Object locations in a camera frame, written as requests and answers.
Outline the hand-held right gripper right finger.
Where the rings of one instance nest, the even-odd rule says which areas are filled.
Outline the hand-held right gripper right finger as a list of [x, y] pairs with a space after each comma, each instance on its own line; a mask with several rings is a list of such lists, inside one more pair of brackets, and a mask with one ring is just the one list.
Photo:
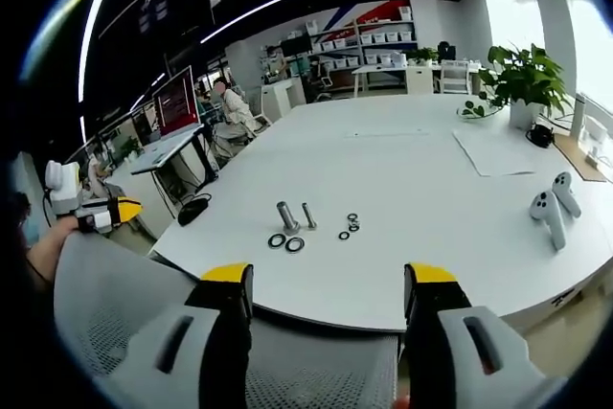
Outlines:
[[412, 408], [540, 408], [566, 383], [545, 376], [525, 339], [441, 267], [405, 264], [404, 316]]

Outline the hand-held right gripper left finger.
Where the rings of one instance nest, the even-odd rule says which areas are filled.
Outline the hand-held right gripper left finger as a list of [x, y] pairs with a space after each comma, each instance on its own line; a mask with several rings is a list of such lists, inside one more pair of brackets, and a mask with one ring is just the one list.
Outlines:
[[114, 408], [244, 408], [254, 267], [225, 264], [199, 280], [156, 262], [117, 271], [134, 321], [124, 358], [98, 387]]

